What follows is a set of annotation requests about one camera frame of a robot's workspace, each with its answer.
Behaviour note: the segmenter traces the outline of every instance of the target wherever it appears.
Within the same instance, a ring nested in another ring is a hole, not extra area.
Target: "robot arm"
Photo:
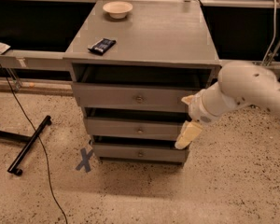
[[[203,126],[214,123],[223,114],[257,105],[280,118],[280,83],[274,73],[249,62],[231,62],[220,70],[218,81],[207,90],[184,97],[192,122],[185,122],[175,147],[189,145]]]

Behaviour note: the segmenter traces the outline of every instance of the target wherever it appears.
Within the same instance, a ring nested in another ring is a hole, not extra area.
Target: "black metal stand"
[[[41,122],[41,124],[38,126],[37,130],[35,133],[30,137],[30,136],[24,136],[20,134],[15,134],[15,133],[8,133],[8,132],[3,132],[0,131],[0,138],[4,138],[7,140],[11,141],[17,141],[17,142],[24,142],[26,145],[23,147],[21,152],[19,153],[18,157],[12,162],[10,167],[8,168],[8,172],[14,175],[21,175],[22,174],[22,169],[18,168],[18,165],[21,163],[22,159],[25,157],[27,152],[29,151],[30,147],[33,145],[35,140],[38,138],[38,136],[42,133],[46,125],[51,125],[51,120],[50,116],[46,116],[44,120]]]

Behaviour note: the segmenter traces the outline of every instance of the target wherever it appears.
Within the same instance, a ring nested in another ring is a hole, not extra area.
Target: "bowl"
[[[103,10],[113,19],[124,19],[132,9],[133,5],[127,2],[110,2],[103,6]]]

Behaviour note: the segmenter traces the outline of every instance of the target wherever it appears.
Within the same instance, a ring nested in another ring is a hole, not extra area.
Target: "gray tabletop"
[[[183,1],[129,1],[125,19],[103,11],[110,1],[98,1],[64,58],[89,63],[219,64],[199,3]],[[87,47],[102,38],[117,44],[104,56]]]

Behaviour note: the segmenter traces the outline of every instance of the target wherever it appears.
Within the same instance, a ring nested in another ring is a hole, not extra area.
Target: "floor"
[[[189,147],[183,167],[124,161],[77,170],[81,150],[91,151],[82,113],[70,92],[17,94],[35,126],[52,125],[41,139],[52,187],[68,223],[280,223],[280,121],[259,108],[226,114]],[[0,92],[0,129],[31,135],[14,97]],[[49,191],[37,141],[23,160],[22,176],[7,168],[22,144],[0,140],[0,223],[65,223]]]

